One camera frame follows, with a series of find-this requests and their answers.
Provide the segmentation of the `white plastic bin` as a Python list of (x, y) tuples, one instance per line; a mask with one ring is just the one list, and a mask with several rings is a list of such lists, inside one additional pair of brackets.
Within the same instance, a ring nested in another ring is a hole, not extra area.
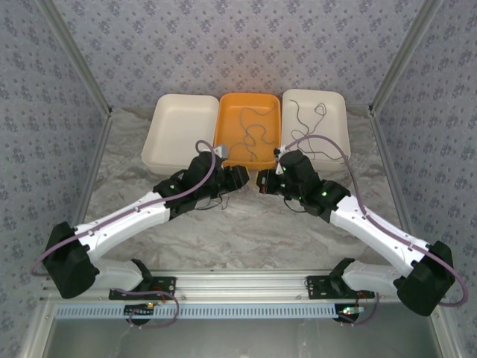
[(344, 97), (333, 91), (288, 89), (282, 95), (283, 145), (305, 137), (294, 148), (301, 150), (319, 172), (345, 167), (342, 154), (350, 156), (350, 138)]
[(142, 162), (157, 175), (189, 167), (195, 143), (213, 144), (219, 101), (210, 95), (167, 94), (154, 111), (142, 150)]

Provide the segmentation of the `orange plastic bin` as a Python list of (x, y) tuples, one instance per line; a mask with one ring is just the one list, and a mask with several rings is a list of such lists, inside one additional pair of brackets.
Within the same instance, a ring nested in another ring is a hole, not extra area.
[(281, 139), (281, 104), (275, 95), (233, 92), (221, 97), (214, 145), (229, 148), (225, 166), (271, 169)]

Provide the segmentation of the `black controller board with LEDs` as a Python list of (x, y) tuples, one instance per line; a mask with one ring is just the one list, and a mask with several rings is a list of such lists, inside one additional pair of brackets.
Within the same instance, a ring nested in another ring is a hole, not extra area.
[(364, 307), (351, 304), (336, 304), (335, 310), (338, 315), (335, 319), (336, 321), (354, 324), (360, 314), (364, 312)]
[(131, 304), (123, 309), (124, 316), (152, 316), (154, 314), (154, 305), (152, 304)]

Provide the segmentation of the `steel lower shelf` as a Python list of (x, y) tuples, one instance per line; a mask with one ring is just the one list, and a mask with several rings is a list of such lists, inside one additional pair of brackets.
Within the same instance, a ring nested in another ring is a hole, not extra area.
[(363, 325), (325, 318), (180, 319), (132, 328), (92, 304), (43, 304), (19, 358), (467, 358), (446, 313), (383, 302)]

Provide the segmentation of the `aluminium table side rail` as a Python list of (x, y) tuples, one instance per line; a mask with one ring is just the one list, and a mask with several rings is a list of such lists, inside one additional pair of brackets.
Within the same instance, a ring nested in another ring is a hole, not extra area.
[(373, 133), (376, 138), (376, 144), (378, 146), (383, 166), (388, 178), (388, 183), (397, 210), (399, 222), (404, 231), (414, 235), (416, 232), (412, 226), (409, 211), (405, 203), (405, 198), (402, 193), (397, 174), (394, 170), (394, 164), (391, 158), (391, 153), (389, 152), (387, 143), (385, 141), (384, 132), (381, 128), (379, 120), (376, 118), (372, 110), (369, 110), (369, 117)]
[(86, 176), (86, 180), (83, 186), (82, 193), (78, 202), (78, 207), (72, 218), (72, 226), (76, 226), (84, 221), (86, 213), (89, 207), (89, 202), (92, 196), (93, 187), (97, 178), (97, 174), (101, 165), (104, 150), (106, 148), (108, 136), (112, 125), (111, 112), (109, 112), (104, 119), (103, 126), (101, 127), (100, 136), (98, 138), (95, 151), (93, 153), (92, 162), (89, 167), (89, 171)]

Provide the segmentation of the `aluminium mounting rail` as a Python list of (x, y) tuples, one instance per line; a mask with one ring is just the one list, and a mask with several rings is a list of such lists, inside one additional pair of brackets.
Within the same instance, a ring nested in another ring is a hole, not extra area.
[(175, 277), (174, 296), (182, 304), (301, 304), (309, 299), (308, 276), (328, 270), (153, 270), (154, 276)]

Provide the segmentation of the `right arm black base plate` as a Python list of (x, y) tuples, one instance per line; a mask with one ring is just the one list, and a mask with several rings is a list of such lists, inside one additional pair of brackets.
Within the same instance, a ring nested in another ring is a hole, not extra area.
[(329, 275), (308, 276), (305, 280), (305, 285), (310, 300), (351, 300), (357, 298), (375, 298), (376, 296), (374, 292), (355, 291), (341, 278), (333, 278)]

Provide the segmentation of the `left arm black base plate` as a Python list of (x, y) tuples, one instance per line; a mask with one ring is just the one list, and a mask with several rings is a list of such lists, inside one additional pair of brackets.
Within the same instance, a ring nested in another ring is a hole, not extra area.
[(133, 292), (139, 292), (140, 295), (124, 294), (111, 289), (108, 298), (112, 301), (170, 301), (171, 298), (165, 294), (145, 294), (145, 292), (163, 291), (174, 295), (176, 282), (176, 277), (152, 277), (144, 279), (137, 287), (132, 289)]

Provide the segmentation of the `aluminium frame post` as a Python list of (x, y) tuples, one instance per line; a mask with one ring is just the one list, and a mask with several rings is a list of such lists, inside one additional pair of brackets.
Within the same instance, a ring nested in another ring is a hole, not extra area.
[(394, 90), (400, 76), (409, 64), (413, 53), (426, 34), (444, 0), (423, 0), (414, 20), (405, 33), (404, 39), (393, 56), (391, 64), (382, 79), (369, 111), (372, 116), (379, 113)]
[(89, 94), (92, 96), (92, 100), (98, 109), (108, 118), (111, 112), (110, 105), (55, 3), (53, 0), (35, 0), (35, 2), (63, 47), (63, 50), (69, 57), (70, 62), (74, 66), (83, 84), (89, 91)]

